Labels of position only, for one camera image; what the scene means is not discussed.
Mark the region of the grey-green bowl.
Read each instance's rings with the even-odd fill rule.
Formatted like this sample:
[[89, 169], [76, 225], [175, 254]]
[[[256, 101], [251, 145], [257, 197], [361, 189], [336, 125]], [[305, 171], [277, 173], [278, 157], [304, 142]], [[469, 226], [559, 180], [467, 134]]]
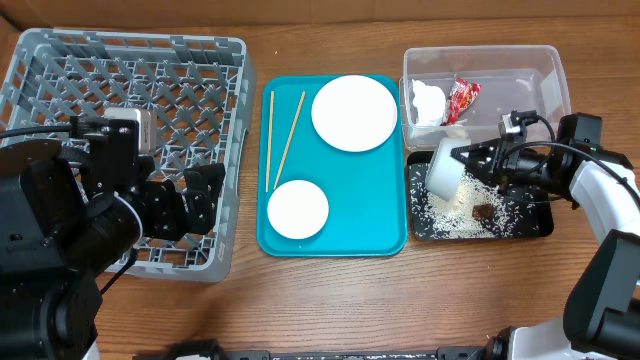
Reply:
[[461, 183], [464, 164], [451, 156], [454, 148], [468, 146], [469, 139], [444, 138], [435, 149], [428, 164], [425, 187], [426, 190], [445, 201], [451, 200]]

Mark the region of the rice and food leftovers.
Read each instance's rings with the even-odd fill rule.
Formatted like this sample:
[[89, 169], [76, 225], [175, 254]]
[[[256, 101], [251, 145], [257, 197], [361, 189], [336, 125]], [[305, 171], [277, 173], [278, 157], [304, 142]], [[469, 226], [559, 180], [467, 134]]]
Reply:
[[517, 237], [528, 231], [535, 207], [501, 196], [465, 173], [454, 197], [443, 200], [425, 186], [427, 165], [409, 167], [409, 205], [414, 234], [421, 240]]

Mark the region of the red snack wrapper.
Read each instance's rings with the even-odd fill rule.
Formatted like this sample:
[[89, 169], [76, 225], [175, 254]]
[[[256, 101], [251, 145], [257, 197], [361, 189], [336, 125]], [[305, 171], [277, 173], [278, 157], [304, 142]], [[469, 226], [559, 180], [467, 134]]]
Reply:
[[446, 101], [442, 126], [453, 125], [461, 115], [473, 104], [481, 92], [482, 86], [463, 78], [455, 78]]

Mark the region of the white tissue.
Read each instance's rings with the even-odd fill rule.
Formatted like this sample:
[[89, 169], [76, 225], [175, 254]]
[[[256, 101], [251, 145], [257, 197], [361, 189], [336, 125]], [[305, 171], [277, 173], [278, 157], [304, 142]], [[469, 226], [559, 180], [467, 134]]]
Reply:
[[446, 96], [438, 86], [426, 85], [420, 80], [412, 81], [412, 105], [417, 110], [418, 127], [440, 126], [446, 107]]

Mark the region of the wooden chopstick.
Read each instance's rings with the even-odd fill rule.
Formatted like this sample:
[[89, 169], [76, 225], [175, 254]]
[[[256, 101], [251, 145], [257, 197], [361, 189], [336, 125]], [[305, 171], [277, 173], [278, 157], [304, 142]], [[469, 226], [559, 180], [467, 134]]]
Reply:
[[275, 179], [275, 182], [274, 182], [274, 188], [273, 188], [274, 190], [276, 190], [278, 185], [279, 185], [280, 178], [281, 178], [281, 175], [282, 175], [285, 163], [286, 163], [286, 159], [287, 159], [287, 156], [288, 156], [288, 152], [289, 152], [289, 149], [290, 149], [290, 146], [291, 146], [291, 142], [292, 142], [294, 134], [295, 134], [295, 129], [296, 129], [299, 117], [300, 117], [300, 113], [301, 113], [302, 107], [304, 105], [305, 98], [306, 98], [306, 91], [302, 91], [300, 99], [299, 99], [299, 102], [298, 102], [298, 106], [297, 106], [297, 109], [296, 109], [296, 113], [294, 115], [294, 119], [293, 119], [291, 127], [290, 127], [289, 135], [287, 137], [287, 141], [286, 141], [286, 144], [285, 144], [285, 147], [284, 147], [284, 150], [283, 150], [283, 154], [281, 156], [281, 161], [279, 163], [278, 171], [277, 171], [277, 174], [276, 174], [276, 179]]
[[275, 92], [272, 90], [270, 92], [269, 122], [268, 122], [268, 133], [267, 133], [266, 188], [265, 188], [267, 193], [269, 192], [269, 189], [270, 189], [274, 104], [275, 104]]

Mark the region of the small pink saucer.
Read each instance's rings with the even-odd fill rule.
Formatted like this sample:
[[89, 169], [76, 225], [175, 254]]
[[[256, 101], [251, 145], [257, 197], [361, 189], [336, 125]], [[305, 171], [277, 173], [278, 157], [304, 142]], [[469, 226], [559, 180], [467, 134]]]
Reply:
[[320, 187], [306, 180], [280, 185], [267, 204], [267, 217], [281, 236], [304, 240], [316, 235], [326, 224], [329, 202]]

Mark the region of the large white plate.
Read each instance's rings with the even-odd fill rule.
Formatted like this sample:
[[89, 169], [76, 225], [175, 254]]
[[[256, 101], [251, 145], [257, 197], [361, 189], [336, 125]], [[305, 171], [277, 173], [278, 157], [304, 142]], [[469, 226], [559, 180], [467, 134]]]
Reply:
[[365, 152], [382, 145], [397, 125], [398, 110], [391, 92], [363, 75], [345, 75], [326, 83], [315, 95], [311, 121], [316, 133], [332, 147]]

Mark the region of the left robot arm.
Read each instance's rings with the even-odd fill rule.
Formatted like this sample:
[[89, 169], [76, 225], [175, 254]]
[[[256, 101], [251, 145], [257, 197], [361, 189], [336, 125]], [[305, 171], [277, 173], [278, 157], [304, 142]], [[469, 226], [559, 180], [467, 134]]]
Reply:
[[87, 150], [67, 147], [56, 128], [9, 132], [1, 151], [1, 355], [80, 359], [94, 344], [104, 288], [97, 277], [132, 265], [144, 237], [177, 241], [207, 234], [226, 171], [184, 171], [184, 191], [154, 181], [138, 121], [72, 117], [64, 126]]

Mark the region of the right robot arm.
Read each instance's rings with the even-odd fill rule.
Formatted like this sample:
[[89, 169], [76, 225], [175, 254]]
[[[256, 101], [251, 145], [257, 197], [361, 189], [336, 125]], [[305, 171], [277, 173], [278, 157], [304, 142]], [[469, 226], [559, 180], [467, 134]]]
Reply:
[[[633, 167], [601, 144], [603, 121], [564, 116], [550, 140], [528, 141], [533, 112], [513, 111], [499, 137], [455, 145], [445, 160], [505, 190], [537, 187], [584, 211], [599, 247], [571, 291], [559, 319], [506, 328], [476, 359], [636, 359], [639, 356], [639, 189]], [[537, 148], [548, 148], [548, 154]]]

